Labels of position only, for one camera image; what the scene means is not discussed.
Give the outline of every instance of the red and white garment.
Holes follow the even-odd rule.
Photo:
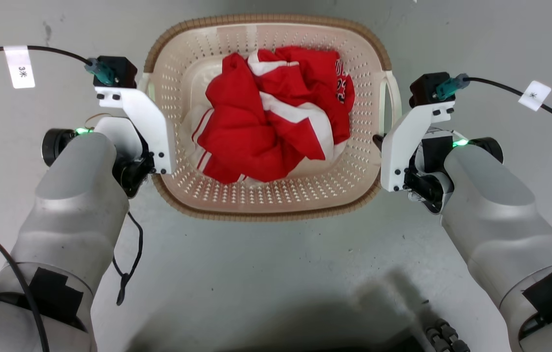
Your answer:
[[[261,49],[223,60],[181,136],[200,172],[222,183],[285,178],[304,158],[336,160],[350,138],[352,79],[336,51]]]

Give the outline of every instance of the gray robot arm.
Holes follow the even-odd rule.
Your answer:
[[[128,212],[101,133],[71,141],[35,191],[12,257],[37,301],[53,352],[97,350],[90,309]],[[39,350],[40,339],[10,267],[0,272],[0,351]]]
[[[454,112],[454,95],[437,98],[448,78],[426,74],[410,87],[413,110],[382,138],[382,186],[441,215],[504,317],[514,352],[552,352],[552,227],[528,187],[502,165],[497,142],[457,141],[460,134],[430,127]]]
[[[454,192],[441,225],[506,320],[512,350],[552,352],[552,227],[532,192],[473,145],[455,148],[445,168]]]

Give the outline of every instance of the plastic basket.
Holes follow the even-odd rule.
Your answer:
[[[356,22],[302,15],[246,14],[183,22],[158,38],[144,67],[148,93],[181,128],[185,114],[209,104],[205,90],[233,52],[297,45],[335,49],[356,86],[350,114],[352,137],[333,165],[302,167],[284,180],[261,185],[223,185],[189,165],[176,136],[173,174],[153,176],[161,196],[180,212],[200,219],[283,221],[345,214],[361,208],[380,190],[381,156],[372,136],[402,114],[399,90],[381,42]],[[385,122],[385,93],[392,118]]]

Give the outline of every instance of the paper label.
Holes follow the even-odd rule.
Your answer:
[[[6,46],[4,55],[13,87],[16,89],[35,87],[33,67],[26,46]]]
[[[524,95],[519,99],[519,103],[531,110],[537,111],[548,97],[552,89],[541,82],[532,81]]]

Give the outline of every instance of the cable connector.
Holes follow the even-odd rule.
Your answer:
[[[113,69],[104,62],[99,62],[96,58],[89,58],[91,66],[85,65],[87,72],[93,74],[98,78],[98,81],[107,86],[112,86],[117,83],[117,77]]]
[[[465,78],[469,78],[469,76],[466,73],[461,73],[456,76],[456,78],[450,78],[449,80],[441,83],[437,87],[436,98],[441,101],[446,100],[447,98],[453,96],[457,90],[464,89],[469,86],[469,81],[465,80]]]

